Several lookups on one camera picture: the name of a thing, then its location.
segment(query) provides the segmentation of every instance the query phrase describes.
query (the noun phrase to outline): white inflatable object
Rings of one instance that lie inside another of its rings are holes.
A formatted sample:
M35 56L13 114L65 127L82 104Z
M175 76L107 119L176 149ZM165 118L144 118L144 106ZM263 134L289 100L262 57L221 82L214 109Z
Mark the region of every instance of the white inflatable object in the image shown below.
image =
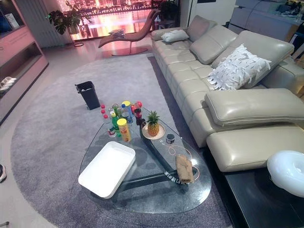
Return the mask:
M267 168L276 186L304 198L304 153L279 151L267 160Z

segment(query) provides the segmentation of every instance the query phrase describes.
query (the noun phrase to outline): carpet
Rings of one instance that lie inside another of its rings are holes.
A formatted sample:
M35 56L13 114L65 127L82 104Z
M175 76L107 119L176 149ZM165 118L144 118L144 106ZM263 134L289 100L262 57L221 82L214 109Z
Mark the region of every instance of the carpet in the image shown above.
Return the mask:
M144 214L100 206L77 182L82 158L102 125L100 109L87 110L74 84L92 81L102 103L141 100L194 145L191 133L153 57L98 60L60 77L30 104L15 129L14 177L31 206L58 227L226 228L231 225L214 183L197 208L178 214Z

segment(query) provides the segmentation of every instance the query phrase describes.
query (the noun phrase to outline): footrest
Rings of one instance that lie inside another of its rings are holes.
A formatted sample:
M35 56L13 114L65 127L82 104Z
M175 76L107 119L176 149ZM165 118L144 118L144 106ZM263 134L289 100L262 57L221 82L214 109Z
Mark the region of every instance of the footrest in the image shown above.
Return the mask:
M270 126L213 133L207 138L219 170L243 171L267 166L281 150L304 153L304 130L298 126Z

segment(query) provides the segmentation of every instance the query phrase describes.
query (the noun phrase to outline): city view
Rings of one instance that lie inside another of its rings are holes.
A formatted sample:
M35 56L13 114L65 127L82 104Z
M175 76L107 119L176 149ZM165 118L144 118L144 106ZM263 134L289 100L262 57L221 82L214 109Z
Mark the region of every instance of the city view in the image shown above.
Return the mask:
M57 0L63 12L69 11L66 0ZM69 0L76 4L84 16L80 32L71 35L72 39L85 39L108 36L115 29L123 29L125 33L139 31L151 9L158 8L163 0Z

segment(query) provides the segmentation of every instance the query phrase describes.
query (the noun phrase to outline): tiled floor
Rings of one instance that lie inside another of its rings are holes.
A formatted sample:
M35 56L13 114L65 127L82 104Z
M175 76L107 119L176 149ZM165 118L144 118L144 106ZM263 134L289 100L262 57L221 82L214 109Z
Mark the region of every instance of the tiled floor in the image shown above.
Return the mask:
M0 184L0 224L9 221L11 228L54 227L29 205L17 187L11 171L11 139L23 112L45 87L77 67L94 60L112 57L112 53L116 54L129 47L129 42L119 41L98 49L98 43L99 40L91 40L85 42L82 47L57 47L44 50L49 66L0 127L0 163L5 165L8 175L7 179ZM151 50L151 39L146 37L133 43L133 46L147 47Z

